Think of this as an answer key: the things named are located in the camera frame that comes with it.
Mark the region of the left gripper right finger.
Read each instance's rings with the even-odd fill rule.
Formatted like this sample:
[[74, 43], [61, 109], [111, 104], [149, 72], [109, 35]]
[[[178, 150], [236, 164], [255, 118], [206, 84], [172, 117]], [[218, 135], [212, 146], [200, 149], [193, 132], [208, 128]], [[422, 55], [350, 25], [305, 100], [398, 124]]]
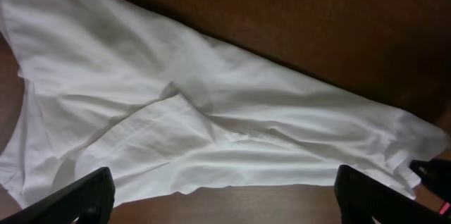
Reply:
[[450, 224], [450, 219], [341, 165], [334, 184], [342, 224]]

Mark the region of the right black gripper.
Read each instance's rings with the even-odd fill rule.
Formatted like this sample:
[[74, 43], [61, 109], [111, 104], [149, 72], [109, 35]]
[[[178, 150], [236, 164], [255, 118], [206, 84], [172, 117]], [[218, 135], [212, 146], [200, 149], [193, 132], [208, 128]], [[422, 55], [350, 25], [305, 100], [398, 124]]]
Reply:
[[409, 168], [421, 178], [421, 184], [450, 203], [450, 161], [434, 158], [430, 161], [413, 160]]

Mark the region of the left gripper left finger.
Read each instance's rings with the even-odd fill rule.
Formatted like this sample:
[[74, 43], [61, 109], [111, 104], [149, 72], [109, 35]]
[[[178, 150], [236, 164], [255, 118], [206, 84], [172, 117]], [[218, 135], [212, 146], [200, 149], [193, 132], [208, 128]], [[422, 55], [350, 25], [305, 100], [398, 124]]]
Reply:
[[1, 224], [107, 224], [115, 191], [110, 169], [99, 168]]

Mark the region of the white t-shirt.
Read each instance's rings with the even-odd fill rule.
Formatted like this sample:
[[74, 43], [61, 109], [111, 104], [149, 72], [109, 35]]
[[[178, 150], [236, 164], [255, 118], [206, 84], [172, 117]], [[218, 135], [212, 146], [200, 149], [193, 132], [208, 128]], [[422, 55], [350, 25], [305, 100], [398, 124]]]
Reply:
[[25, 96], [1, 184], [27, 207], [100, 167], [116, 203], [201, 187], [331, 186], [347, 164], [407, 197], [438, 127], [124, 0], [1, 0]]

